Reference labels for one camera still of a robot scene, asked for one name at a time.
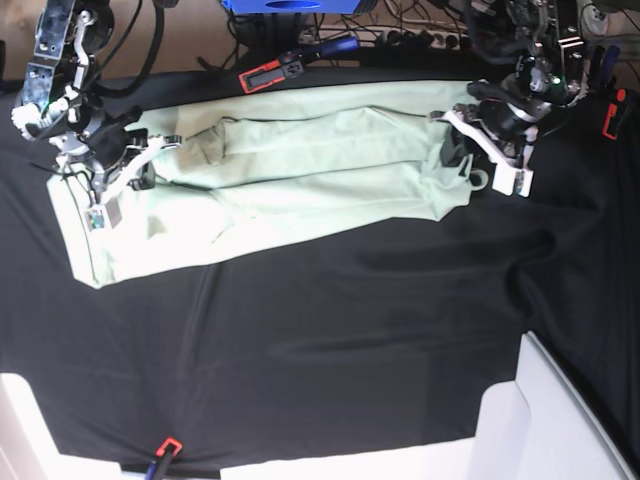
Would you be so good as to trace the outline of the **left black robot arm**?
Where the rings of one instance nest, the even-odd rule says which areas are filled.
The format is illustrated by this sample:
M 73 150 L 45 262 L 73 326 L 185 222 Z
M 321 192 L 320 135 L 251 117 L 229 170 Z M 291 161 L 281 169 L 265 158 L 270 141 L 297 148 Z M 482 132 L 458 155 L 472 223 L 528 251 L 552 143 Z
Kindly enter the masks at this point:
M 574 107 L 587 94 L 585 40 L 574 1 L 465 1 L 461 13 L 474 52 L 492 66 L 514 71 L 499 83 L 472 81 L 472 104 L 434 112 L 448 126 L 440 150 L 445 167 L 484 157 L 494 166 L 493 190 L 529 196 L 529 163 L 538 128 L 555 110 Z

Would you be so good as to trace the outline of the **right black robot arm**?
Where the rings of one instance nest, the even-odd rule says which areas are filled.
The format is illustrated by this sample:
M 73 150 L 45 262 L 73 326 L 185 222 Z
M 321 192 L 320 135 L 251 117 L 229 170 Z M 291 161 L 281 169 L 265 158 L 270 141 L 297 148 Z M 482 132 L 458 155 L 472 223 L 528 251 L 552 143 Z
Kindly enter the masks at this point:
M 156 1 L 151 45 L 139 74 L 126 87 L 108 88 L 98 53 L 109 43 L 115 18 L 107 1 L 49 1 L 35 32 L 35 47 L 11 120 L 28 141 L 48 141 L 59 154 L 54 169 L 63 179 L 84 176 L 88 204 L 80 213 L 90 231 L 112 229 L 122 218 L 118 198 L 126 188 L 155 185 L 150 162 L 181 145 L 179 135 L 152 136 L 133 129 L 142 110 L 107 113 L 107 99 L 123 99 L 148 79 L 164 35 L 165 12 L 174 1 Z

